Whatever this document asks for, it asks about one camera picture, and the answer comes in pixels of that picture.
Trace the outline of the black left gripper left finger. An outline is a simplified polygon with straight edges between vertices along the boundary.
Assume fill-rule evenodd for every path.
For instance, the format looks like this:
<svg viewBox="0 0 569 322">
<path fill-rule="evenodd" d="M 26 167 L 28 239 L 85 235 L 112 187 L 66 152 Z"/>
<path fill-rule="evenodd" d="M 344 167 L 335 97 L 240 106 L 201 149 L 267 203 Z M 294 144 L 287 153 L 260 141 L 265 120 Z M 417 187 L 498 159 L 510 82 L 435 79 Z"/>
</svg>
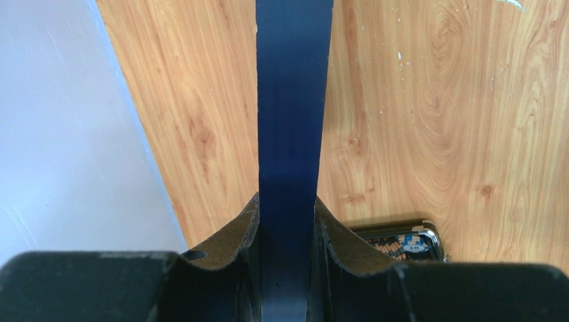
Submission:
<svg viewBox="0 0 569 322">
<path fill-rule="evenodd" d="M 16 255 L 1 268 L 1 320 L 259 321 L 258 201 L 182 254 Z"/>
</svg>

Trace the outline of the wooden picture frame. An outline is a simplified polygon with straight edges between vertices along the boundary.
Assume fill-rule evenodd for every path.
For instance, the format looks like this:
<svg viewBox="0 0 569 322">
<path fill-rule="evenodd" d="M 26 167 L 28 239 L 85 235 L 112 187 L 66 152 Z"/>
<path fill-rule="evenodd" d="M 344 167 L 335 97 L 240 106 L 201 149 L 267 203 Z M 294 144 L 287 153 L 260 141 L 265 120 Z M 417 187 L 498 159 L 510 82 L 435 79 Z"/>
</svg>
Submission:
<svg viewBox="0 0 569 322">
<path fill-rule="evenodd" d="M 261 319 L 304 321 L 332 1 L 257 1 Z"/>
</svg>

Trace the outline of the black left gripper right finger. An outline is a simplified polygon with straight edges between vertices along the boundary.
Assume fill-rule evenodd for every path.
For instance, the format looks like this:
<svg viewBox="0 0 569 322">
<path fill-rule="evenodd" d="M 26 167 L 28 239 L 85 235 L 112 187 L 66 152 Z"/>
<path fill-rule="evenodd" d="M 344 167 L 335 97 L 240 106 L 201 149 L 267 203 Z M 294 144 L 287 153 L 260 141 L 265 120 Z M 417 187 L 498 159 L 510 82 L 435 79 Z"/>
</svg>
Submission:
<svg viewBox="0 0 569 322">
<path fill-rule="evenodd" d="M 553 266 L 397 261 L 315 204 L 308 321 L 567 321 Z"/>
</svg>

